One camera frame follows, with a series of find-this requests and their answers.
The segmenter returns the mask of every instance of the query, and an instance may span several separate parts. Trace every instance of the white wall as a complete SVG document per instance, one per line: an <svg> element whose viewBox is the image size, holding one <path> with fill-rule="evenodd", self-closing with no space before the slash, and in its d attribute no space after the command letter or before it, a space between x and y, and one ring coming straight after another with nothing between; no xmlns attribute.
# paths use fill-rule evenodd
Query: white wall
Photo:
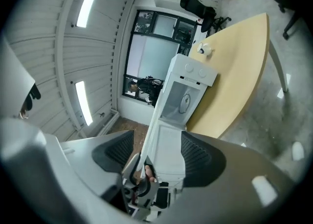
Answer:
<svg viewBox="0 0 313 224"><path fill-rule="evenodd" d="M146 102L138 101L126 96L118 99L118 111L123 118L127 118L138 123L149 125L154 107Z"/></svg>
<svg viewBox="0 0 313 224"><path fill-rule="evenodd" d="M5 27L13 51L42 94L34 101L28 121L59 141L78 138L81 127L85 136L92 136L105 121L99 113L109 116L113 60L119 57L115 49L121 45L117 35L124 29L122 19L129 15L128 0L95 0L87 27L71 27L82 2L20 0ZM80 80L86 81L94 120L88 127L74 90Z"/></svg>

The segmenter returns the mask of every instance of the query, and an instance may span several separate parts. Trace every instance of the ceiling light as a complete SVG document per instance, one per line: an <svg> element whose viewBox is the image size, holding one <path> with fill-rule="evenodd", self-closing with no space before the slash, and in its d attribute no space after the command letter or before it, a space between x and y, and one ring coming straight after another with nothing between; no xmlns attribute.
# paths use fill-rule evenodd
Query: ceiling light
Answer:
<svg viewBox="0 0 313 224"><path fill-rule="evenodd" d="M270 205L277 197L278 193L265 176L256 176L252 180L252 185L259 196L263 207Z"/></svg>
<svg viewBox="0 0 313 224"><path fill-rule="evenodd" d="M290 74L286 74L286 79L287 79L287 85L289 85L289 81L291 79L291 75ZM277 97L282 99L284 97L284 92L283 92L283 89L280 89L278 94L277 94Z"/></svg>
<svg viewBox="0 0 313 224"><path fill-rule="evenodd" d="M86 91L85 91L85 83L81 81L81 82L76 83L75 86L76 86L80 108L83 112L83 116L85 118L86 124L87 126L89 126L92 123L92 117L91 117L90 110L88 107L88 101L87 101Z"/></svg>
<svg viewBox="0 0 313 224"><path fill-rule="evenodd" d="M78 20L77 20L77 26L79 27L86 27L89 12L91 10L91 6L94 0L84 0L83 5L80 9Z"/></svg>

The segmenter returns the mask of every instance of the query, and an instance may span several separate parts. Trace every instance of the floor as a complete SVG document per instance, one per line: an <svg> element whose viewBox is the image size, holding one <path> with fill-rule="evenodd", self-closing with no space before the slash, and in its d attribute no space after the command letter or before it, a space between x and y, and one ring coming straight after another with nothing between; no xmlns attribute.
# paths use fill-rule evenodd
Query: floor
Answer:
<svg viewBox="0 0 313 224"><path fill-rule="evenodd" d="M292 11L281 13L274 0L223 0L222 15L230 16L227 26L260 13L267 13L270 38L276 41L281 61L291 75L289 91L277 97L280 82L270 56L257 94L243 117L222 137L264 154L292 179L299 181L313 147L313 38L303 20L289 30L286 41L282 32ZM291 146L300 141L306 159L292 161Z"/></svg>

